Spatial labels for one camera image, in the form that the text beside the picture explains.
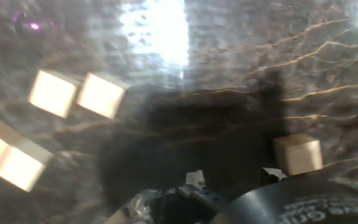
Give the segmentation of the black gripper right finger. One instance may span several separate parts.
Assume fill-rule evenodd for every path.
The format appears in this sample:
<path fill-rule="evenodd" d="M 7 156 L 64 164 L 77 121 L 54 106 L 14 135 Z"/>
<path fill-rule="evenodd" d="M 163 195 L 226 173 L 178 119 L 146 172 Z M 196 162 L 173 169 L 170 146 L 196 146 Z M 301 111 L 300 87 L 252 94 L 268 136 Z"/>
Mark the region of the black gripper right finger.
<path fill-rule="evenodd" d="M 281 169 L 263 167 L 261 170 L 261 185 L 275 184 L 287 177 Z"/>

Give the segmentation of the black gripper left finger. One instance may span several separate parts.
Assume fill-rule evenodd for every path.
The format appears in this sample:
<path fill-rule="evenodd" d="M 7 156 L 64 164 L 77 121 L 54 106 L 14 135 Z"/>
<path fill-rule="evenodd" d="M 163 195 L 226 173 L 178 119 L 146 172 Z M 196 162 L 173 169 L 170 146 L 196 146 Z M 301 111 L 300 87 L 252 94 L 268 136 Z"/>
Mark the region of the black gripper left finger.
<path fill-rule="evenodd" d="M 229 200 L 206 189 L 203 171 L 186 174 L 185 184 L 167 190 L 154 210 L 156 224 L 196 224 L 210 220 L 229 204 Z"/>

